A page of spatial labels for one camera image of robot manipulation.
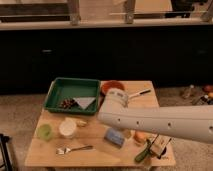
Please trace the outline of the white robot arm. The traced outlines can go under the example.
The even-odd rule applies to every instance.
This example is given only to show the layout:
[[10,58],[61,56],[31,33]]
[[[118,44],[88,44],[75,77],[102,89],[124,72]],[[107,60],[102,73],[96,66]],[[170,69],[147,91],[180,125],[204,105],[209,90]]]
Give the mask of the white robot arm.
[[213,105],[135,108],[128,107],[128,101],[125,91],[111,88],[98,120],[112,127],[213,144]]

